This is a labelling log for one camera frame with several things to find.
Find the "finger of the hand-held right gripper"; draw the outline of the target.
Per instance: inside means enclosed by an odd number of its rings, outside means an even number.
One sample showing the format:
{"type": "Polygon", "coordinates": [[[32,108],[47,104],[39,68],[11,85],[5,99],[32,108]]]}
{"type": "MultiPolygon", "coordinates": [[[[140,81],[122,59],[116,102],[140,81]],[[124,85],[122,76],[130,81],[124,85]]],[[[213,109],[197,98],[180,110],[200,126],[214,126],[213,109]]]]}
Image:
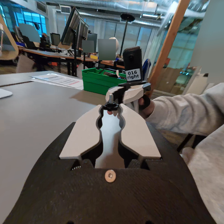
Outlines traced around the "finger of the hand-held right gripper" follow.
{"type": "Polygon", "coordinates": [[[121,89],[121,86],[115,86],[115,87],[109,88],[106,93],[105,100],[109,101],[109,96],[113,94],[114,92],[118,91],[119,89],[121,89]]]}
{"type": "Polygon", "coordinates": [[[134,102],[140,99],[144,95],[144,90],[142,86],[131,86],[128,90],[124,92],[123,104],[134,102]]]}

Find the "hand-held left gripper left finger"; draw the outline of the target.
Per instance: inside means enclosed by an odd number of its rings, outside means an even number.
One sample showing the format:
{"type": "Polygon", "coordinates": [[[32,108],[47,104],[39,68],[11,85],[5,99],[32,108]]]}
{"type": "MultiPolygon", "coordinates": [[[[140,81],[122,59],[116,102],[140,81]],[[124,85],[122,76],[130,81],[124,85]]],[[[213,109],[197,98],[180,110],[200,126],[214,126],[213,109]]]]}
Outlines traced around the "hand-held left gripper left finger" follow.
{"type": "Polygon", "coordinates": [[[60,159],[81,159],[81,156],[100,143],[102,133],[97,122],[102,117],[102,109],[102,105],[97,105],[75,122],[59,155],[60,159]]]}

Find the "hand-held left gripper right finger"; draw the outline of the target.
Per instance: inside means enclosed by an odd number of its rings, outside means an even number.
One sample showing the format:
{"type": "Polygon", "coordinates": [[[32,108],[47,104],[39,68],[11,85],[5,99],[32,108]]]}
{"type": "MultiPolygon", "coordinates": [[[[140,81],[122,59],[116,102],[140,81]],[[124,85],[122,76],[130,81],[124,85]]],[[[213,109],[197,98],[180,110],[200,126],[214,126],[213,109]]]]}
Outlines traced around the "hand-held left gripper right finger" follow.
{"type": "Polygon", "coordinates": [[[124,104],[119,105],[118,152],[124,160],[158,160],[161,154],[145,120],[124,104]]]}

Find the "black knob screw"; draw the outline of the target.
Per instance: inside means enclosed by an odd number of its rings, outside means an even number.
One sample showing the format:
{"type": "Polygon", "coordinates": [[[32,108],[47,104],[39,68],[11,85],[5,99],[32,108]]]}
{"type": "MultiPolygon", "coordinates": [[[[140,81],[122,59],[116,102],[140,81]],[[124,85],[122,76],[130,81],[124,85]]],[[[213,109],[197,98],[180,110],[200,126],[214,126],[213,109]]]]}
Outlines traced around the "black knob screw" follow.
{"type": "Polygon", "coordinates": [[[106,102],[106,104],[103,106],[104,110],[107,110],[109,112],[117,111],[119,105],[115,103],[113,94],[109,94],[109,99],[106,102]]]}

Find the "person's right forearm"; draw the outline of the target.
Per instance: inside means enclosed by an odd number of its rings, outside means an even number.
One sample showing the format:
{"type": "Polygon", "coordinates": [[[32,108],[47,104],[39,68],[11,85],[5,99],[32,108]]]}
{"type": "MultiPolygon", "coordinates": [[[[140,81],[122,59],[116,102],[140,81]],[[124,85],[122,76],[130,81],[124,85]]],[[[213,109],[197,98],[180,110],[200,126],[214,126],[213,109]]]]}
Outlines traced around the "person's right forearm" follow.
{"type": "Polygon", "coordinates": [[[224,125],[224,83],[201,95],[161,96],[153,102],[154,111],[145,120],[158,129],[209,136],[224,125]]]}

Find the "person's right hand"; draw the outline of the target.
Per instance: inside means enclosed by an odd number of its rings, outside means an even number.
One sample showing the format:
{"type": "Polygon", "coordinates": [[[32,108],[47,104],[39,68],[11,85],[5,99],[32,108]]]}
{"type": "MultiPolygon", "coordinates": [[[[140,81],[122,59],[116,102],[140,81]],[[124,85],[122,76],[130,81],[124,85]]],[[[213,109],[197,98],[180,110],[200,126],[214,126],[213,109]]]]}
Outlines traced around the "person's right hand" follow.
{"type": "MultiPolygon", "coordinates": [[[[140,98],[138,100],[139,102],[139,106],[142,106],[144,105],[144,99],[143,98],[140,98]]],[[[154,111],[154,108],[155,108],[155,104],[154,102],[151,100],[150,101],[150,105],[148,107],[146,107],[144,110],[141,110],[139,111],[139,115],[144,118],[144,119],[147,119],[154,111]]]]}

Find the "blue chair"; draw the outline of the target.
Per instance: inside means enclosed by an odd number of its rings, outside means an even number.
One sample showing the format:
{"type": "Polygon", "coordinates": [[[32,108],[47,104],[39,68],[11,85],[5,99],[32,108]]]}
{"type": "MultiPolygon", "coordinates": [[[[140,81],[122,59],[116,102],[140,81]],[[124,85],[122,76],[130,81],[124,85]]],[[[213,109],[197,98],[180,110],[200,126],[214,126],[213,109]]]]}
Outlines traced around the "blue chair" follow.
{"type": "Polygon", "coordinates": [[[144,81],[147,81],[150,67],[151,67],[150,59],[146,59],[143,66],[142,66],[142,74],[143,74],[143,80],[144,81]]]}

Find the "green plastic bin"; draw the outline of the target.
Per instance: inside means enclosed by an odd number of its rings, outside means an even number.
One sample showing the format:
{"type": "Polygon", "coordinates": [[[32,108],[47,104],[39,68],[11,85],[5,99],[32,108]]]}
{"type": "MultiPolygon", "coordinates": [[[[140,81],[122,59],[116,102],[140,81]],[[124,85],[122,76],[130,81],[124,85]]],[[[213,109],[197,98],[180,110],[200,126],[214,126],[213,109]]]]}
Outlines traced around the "green plastic bin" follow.
{"type": "Polygon", "coordinates": [[[118,77],[113,69],[83,69],[82,79],[84,91],[102,95],[106,95],[109,88],[127,82],[126,74],[119,73],[118,77]]]}

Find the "wooden beam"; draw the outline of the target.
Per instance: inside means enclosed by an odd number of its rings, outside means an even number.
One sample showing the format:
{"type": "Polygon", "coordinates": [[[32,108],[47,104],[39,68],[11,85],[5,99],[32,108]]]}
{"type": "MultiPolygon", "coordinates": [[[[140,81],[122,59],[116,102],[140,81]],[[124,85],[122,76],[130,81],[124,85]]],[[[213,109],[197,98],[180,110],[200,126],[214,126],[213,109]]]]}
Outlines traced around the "wooden beam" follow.
{"type": "Polygon", "coordinates": [[[177,9],[175,11],[175,14],[173,16],[172,22],[170,24],[170,27],[168,29],[166,38],[164,40],[164,44],[162,46],[160,55],[158,57],[158,60],[156,62],[155,68],[153,70],[153,73],[150,77],[150,84],[151,84],[151,90],[148,92],[148,97],[151,97],[153,90],[156,86],[157,79],[160,75],[160,72],[165,64],[165,61],[170,53],[170,50],[172,48],[173,42],[175,40],[175,37],[177,35],[179,26],[182,22],[182,19],[184,17],[185,11],[189,6],[190,0],[180,0],[177,6],[177,9]]]}

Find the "stack of cardboard boxes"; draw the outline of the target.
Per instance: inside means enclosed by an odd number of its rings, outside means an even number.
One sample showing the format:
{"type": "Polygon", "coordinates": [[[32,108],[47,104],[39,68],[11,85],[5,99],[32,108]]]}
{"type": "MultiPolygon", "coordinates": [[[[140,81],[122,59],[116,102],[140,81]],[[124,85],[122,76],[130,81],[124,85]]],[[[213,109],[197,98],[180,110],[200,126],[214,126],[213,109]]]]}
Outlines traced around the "stack of cardboard boxes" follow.
{"type": "Polygon", "coordinates": [[[157,79],[155,90],[171,93],[171,90],[176,83],[177,78],[180,76],[180,72],[183,68],[173,69],[173,68],[163,68],[157,79]]]}

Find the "black floor lamp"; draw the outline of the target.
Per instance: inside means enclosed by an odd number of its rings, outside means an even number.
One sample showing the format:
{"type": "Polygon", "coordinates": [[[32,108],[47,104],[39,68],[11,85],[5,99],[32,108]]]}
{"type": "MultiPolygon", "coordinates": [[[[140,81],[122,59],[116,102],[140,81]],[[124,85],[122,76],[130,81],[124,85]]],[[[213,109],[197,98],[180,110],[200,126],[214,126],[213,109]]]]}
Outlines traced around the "black floor lamp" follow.
{"type": "Polygon", "coordinates": [[[119,54],[119,56],[121,57],[128,22],[133,22],[135,20],[135,17],[129,13],[122,13],[120,17],[122,20],[125,21],[125,29],[124,29],[124,33],[123,33],[122,44],[121,44],[121,49],[120,49],[120,54],[119,54]]]}

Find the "printed paper sheet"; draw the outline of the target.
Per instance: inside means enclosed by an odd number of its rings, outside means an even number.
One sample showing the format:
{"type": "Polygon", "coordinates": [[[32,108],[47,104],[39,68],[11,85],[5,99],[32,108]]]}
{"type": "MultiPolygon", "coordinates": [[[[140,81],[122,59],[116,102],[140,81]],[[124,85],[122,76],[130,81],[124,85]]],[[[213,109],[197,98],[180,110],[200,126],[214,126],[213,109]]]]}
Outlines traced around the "printed paper sheet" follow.
{"type": "Polygon", "coordinates": [[[31,81],[45,83],[45,84],[51,84],[51,85],[56,85],[56,86],[64,86],[64,87],[74,88],[74,89],[78,89],[78,90],[84,89],[82,79],[67,77],[67,76],[55,74],[55,73],[48,73],[45,75],[32,76],[31,81]]]}

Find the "large black monitor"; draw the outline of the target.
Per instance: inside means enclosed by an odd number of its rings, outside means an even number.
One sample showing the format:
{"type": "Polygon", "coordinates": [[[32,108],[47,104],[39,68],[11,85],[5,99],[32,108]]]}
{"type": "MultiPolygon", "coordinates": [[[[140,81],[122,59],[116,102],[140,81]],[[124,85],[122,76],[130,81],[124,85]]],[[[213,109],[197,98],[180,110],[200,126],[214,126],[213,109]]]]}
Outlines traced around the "large black monitor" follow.
{"type": "Polygon", "coordinates": [[[82,49],[82,41],[87,40],[89,25],[82,19],[80,19],[79,26],[77,28],[77,44],[76,49],[81,50],[82,49]]]}
{"type": "Polygon", "coordinates": [[[81,15],[76,7],[73,7],[61,37],[61,44],[70,46],[74,42],[74,33],[80,23],[81,15]]]}

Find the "wooden workshop desk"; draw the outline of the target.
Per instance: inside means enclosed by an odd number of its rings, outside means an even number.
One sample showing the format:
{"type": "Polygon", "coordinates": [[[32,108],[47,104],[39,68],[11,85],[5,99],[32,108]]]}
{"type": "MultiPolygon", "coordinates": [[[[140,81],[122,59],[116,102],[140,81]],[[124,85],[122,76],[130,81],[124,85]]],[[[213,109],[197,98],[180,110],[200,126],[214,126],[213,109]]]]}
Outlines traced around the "wooden workshop desk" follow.
{"type": "MultiPolygon", "coordinates": [[[[24,51],[24,52],[28,52],[28,53],[32,53],[32,54],[37,54],[37,55],[41,55],[44,57],[51,57],[51,58],[63,58],[63,59],[69,59],[69,60],[74,60],[74,56],[67,56],[67,55],[63,55],[61,53],[57,53],[57,52],[47,52],[47,51],[40,51],[40,50],[33,50],[33,49],[26,49],[23,46],[17,46],[19,50],[24,51]]],[[[90,62],[99,62],[98,59],[94,59],[91,57],[77,57],[76,58],[78,61],[90,61],[90,62]]],[[[108,66],[112,66],[112,67],[117,67],[117,68],[121,68],[124,69],[124,66],[121,65],[116,65],[115,63],[109,63],[109,62],[105,62],[105,61],[100,61],[102,62],[102,64],[104,65],[108,65],[108,66]]]]}

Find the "small black monitor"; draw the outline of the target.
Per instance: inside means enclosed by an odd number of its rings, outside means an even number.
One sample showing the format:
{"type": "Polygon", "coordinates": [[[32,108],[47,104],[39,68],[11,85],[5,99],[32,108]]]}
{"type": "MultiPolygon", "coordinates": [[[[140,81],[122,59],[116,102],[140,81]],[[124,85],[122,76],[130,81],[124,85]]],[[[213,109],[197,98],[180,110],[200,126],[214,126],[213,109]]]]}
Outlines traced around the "small black monitor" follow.
{"type": "Polygon", "coordinates": [[[51,43],[54,46],[58,46],[60,43],[60,34],[57,33],[50,33],[50,37],[51,37],[51,43]]]}

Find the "white flat pad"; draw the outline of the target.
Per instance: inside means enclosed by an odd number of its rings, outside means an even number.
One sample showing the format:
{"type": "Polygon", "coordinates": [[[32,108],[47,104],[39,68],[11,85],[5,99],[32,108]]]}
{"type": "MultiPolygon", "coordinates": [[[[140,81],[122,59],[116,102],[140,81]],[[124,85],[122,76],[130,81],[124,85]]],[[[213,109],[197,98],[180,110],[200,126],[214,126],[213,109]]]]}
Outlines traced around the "white flat pad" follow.
{"type": "Polygon", "coordinates": [[[13,95],[12,92],[4,90],[4,89],[0,89],[0,99],[10,97],[12,95],[13,95]]]}

